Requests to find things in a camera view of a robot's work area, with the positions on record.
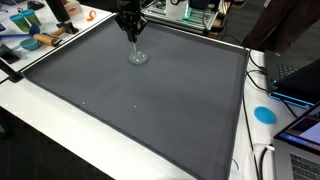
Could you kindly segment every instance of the white table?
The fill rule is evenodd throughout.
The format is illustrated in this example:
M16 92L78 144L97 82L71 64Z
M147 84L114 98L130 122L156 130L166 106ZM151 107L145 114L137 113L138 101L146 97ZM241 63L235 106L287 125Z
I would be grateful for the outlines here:
M262 64L262 53L253 51L252 57ZM252 76L264 86L263 76ZM25 79L16 84L4 82L0 85L0 94L5 94L0 98L0 106L115 179L194 179L157 154ZM271 143L273 135L294 119L282 103L258 91L249 80L246 80L244 95L254 143ZM257 121L253 115L257 106L270 108L277 116L276 124L265 125ZM297 114L304 111L294 110ZM233 153L240 169L238 171L232 164L230 180L256 179L250 151L241 110ZM274 179L271 153L267 153L264 172L265 179Z
M45 7L42 9L39 9L35 11L37 17L39 18L41 22L40 30L42 32L51 33L57 30L56 24L58 24L58 21L54 17L52 11L50 10L49 6L46 4L46 2L43 2L45 4ZM27 2L19 3L19 5L23 9L27 9ZM10 19L9 16L14 15L17 13L17 6L7 6L3 5L3 9L7 9L9 13L1 13L0 14L0 23L3 24L6 27L5 31L0 32L0 34L21 34L23 33ZM76 34L68 34L64 33L60 37L64 40L61 46L58 48L42 45L39 49L35 51L28 51L23 48L20 48L16 51L16 53L21 57L21 59L13 64L10 65L12 69L15 71L20 71L24 67L34 63L39 58L47 54L48 52L51 52L53 50L59 49L63 46L65 42L72 41L75 39L75 37L81 35L82 33L88 31L88 29L92 28L92 26L95 26L99 21L102 19L110 16L112 13L99 10L96 8L91 8L88 6L82 6L83 13L71 16L71 21L75 28L79 29L79 32ZM87 22L86 18L89 16L89 12L91 10L94 10L97 13L97 16L93 21ZM22 40L27 38L5 38L2 39L2 42L5 43L9 48L13 48L14 46L18 45ZM7 76L3 76L3 72L0 72L0 81L2 81Z

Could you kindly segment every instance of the laptop screen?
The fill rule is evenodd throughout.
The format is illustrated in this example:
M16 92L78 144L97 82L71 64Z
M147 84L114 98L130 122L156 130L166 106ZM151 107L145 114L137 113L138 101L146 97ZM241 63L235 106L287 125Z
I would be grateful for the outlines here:
M276 138L320 154L320 104L281 131Z

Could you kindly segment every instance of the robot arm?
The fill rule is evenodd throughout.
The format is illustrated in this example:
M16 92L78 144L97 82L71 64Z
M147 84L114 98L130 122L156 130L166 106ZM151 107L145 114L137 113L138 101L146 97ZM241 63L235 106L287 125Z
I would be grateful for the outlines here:
M115 20L123 31L126 31L130 42L135 43L137 36L147 25L147 20L140 12L140 0L117 0L119 12Z

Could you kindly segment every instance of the gray mat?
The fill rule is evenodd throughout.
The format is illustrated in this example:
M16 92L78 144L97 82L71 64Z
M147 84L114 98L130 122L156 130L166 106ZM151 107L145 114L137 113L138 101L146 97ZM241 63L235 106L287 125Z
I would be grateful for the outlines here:
M23 72L198 179L228 179L247 52L149 23L149 60L109 19Z

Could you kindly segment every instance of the glass base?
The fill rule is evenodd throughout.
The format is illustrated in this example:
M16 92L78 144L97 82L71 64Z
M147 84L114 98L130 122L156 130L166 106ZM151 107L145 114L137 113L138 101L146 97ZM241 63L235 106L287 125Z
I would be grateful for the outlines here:
M129 55L129 62L132 64L142 64L148 60L148 55L141 51L133 52Z

